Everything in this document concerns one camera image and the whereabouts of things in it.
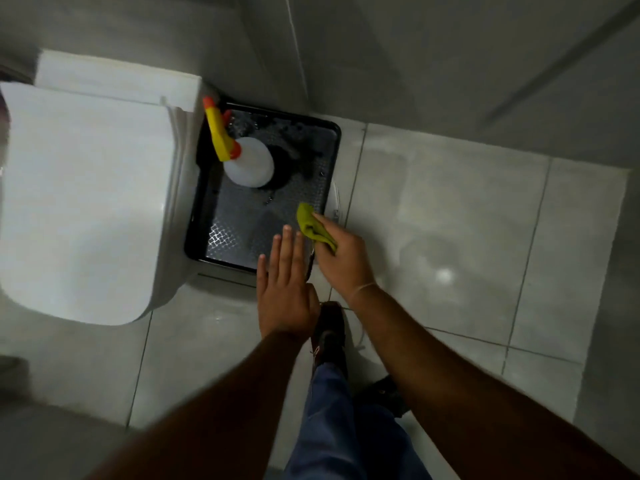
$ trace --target baking tray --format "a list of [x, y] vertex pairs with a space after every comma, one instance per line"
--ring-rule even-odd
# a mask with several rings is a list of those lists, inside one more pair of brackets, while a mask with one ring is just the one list
[[[196, 151], [200, 177], [184, 249], [191, 259], [255, 273], [258, 256], [269, 255], [274, 234], [282, 233], [284, 224], [298, 228], [300, 202], [324, 213], [341, 131], [331, 121], [242, 104], [221, 103], [220, 110], [231, 111], [231, 137], [251, 136], [267, 145], [274, 176], [259, 189], [231, 182], [204, 120]], [[308, 276], [312, 246], [305, 246]]]

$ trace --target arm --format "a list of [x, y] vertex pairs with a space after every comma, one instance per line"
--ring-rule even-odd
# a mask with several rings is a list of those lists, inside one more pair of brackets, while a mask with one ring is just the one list
[[338, 243], [335, 256], [316, 244], [320, 269], [460, 478], [637, 478], [574, 426], [450, 350], [376, 285], [364, 286], [374, 281], [364, 241], [316, 217]]
[[258, 263], [262, 341], [240, 365], [139, 436], [91, 479], [256, 478], [267, 468], [293, 364], [320, 313], [303, 237], [274, 237]]

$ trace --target black shoe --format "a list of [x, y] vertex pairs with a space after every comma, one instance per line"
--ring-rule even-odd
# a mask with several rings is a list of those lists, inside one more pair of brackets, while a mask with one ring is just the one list
[[332, 363], [342, 371], [347, 379], [347, 359], [344, 355], [344, 313], [340, 303], [327, 301], [320, 308], [320, 317], [311, 346], [314, 353], [314, 372], [324, 363]]
[[353, 400], [356, 405], [379, 404], [391, 411], [396, 418], [402, 418], [403, 414], [409, 411], [409, 407], [398, 392], [396, 383], [391, 376], [366, 387]]

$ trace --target white spray bottle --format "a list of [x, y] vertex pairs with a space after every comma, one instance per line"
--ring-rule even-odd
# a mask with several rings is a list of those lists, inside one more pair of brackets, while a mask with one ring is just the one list
[[267, 146], [256, 138], [231, 138], [213, 99], [206, 96], [203, 103], [213, 147], [229, 179], [245, 187], [261, 187], [269, 183], [274, 165]]

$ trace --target jeans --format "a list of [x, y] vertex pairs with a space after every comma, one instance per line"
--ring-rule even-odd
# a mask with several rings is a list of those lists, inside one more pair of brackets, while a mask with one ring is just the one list
[[311, 380], [300, 435], [283, 478], [295, 480], [431, 480], [411, 439], [386, 408], [354, 407], [332, 363]]

